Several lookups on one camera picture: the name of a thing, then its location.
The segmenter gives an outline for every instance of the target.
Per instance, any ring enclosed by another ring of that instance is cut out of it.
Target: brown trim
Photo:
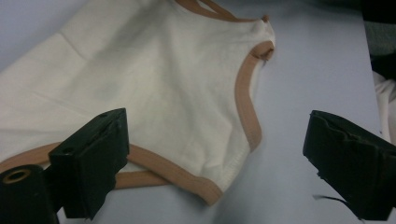
[[[239,19],[236,18],[231,12],[227,11],[223,7],[220,7],[216,3],[210,0],[201,0],[202,3],[208,5],[214,11],[201,7],[197,0],[176,0],[181,6],[186,8],[188,11],[195,14],[205,16],[208,18],[221,20],[221,21],[233,21],[233,22],[246,22],[246,21],[258,21],[260,19]]]
[[[128,160],[148,168],[169,182],[199,195],[207,204],[215,203],[222,195],[221,189],[211,180],[192,175],[173,162],[142,147],[131,146]]]
[[[0,172],[25,164],[44,164],[49,162],[48,154],[60,143],[37,147],[0,163]],[[116,189],[160,186],[169,182],[201,196],[209,205],[222,195],[219,187],[207,178],[195,176],[171,161],[142,147],[130,145],[128,161],[142,165],[150,171],[117,174]]]
[[[274,45],[271,41],[262,42],[254,47],[242,63],[235,81],[236,109],[247,136],[250,150],[255,149],[262,140],[262,128],[250,99],[250,80],[257,62],[259,60],[269,60],[273,51]]]

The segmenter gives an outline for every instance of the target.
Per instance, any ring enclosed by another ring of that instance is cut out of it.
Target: table surface
[[[314,200],[315,194],[340,196],[303,156],[314,109],[379,135],[361,13],[319,0],[217,2],[237,17],[268,14],[276,32],[276,52],[262,69],[254,99],[263,132],[259,148],[213,206],[174,186],[123,189],[108,194],[94,221],[65,220],[60,213],[62,223],[361,223],[341,203]],[[56,32],[84,3],[3,0],[0,71]],[[389,223],[395,221],[392,211]]]

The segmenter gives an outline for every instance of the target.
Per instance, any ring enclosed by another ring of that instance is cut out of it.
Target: black metal part
[[[304,155],[358,218],[388,219],[396,205],[396,146],[347,119],[314,110]]]
[[[125,109],[95,117],[49,153],[45,171],[25,165],[0,174],[0,223],[58,223],[61,207],[67,217],[93,219],[128,154]]]

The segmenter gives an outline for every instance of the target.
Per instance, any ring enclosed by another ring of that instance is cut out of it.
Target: white table
[[[0,70],[58,30],[84,2],[3,0]],[[262,69],[255,99],[264,138],[233,185],[211,207],[174,186],[112,191],[94,221],[61,215],[62,223],[361,223],[341,203],[314,200],[314,194],[340,196],[303,156],[313,109],[379,135],[361,14],[309,0],[219,2],[238,17],[270,15],[276,32],[276,53]],[[395,221],[393,211],[389,223]]]

